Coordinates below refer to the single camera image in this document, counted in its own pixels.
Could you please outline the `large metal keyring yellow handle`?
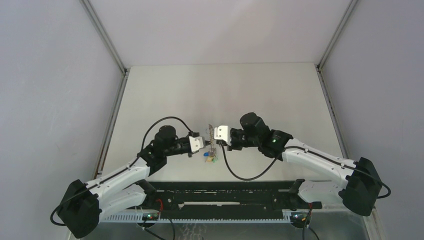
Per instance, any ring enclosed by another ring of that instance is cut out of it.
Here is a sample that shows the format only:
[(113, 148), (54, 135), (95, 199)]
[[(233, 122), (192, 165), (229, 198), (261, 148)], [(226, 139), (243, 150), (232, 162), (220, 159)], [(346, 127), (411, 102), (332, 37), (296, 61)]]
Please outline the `large metal keyring yellow handle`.
[(214, 127), (211, 124), (209, 124), (208, 130), (209, 130), (209, 151), (208, 152), (210, 153), (210, 157), (218, 158), (217, 148), (215, 146)]

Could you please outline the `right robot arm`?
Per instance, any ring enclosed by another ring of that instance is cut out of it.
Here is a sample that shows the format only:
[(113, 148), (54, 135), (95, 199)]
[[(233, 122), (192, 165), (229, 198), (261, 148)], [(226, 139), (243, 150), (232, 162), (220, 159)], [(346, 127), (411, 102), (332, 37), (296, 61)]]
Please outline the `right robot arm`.
[(382, 199), (381, 189), (387, 185), (371, 160), (337, 157), (310, 147), (289, 133), (271, 129), (254, 112), (244, 114), (239, 122), (240, 129), (227, 125), (214, 127), (214, 140), (229, 151), (257, 148), (273, 161), (297, 164), (328, 177), (326, 181), (302, 179), (289, 194), (293, 207), (302, 208), (314, 202), (341, 203), (351, 212), (368, 217), (376, 201)]

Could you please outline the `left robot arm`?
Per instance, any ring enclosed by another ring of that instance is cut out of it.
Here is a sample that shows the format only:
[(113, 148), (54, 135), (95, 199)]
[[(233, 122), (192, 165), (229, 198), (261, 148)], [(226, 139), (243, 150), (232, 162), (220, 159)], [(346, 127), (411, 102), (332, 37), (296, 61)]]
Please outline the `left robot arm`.
[(163, 168), (169, 156), (192, 157), (209, 144), (198, 132), (178, 137), (173, 126), (164, 125), (129, 163), (100, 178), (70, 183), (53, 213), (61, 219), (61, 226), (81, 239), (110, 215), (140, 205), (149, 209), (157, 196), (138, 182)]

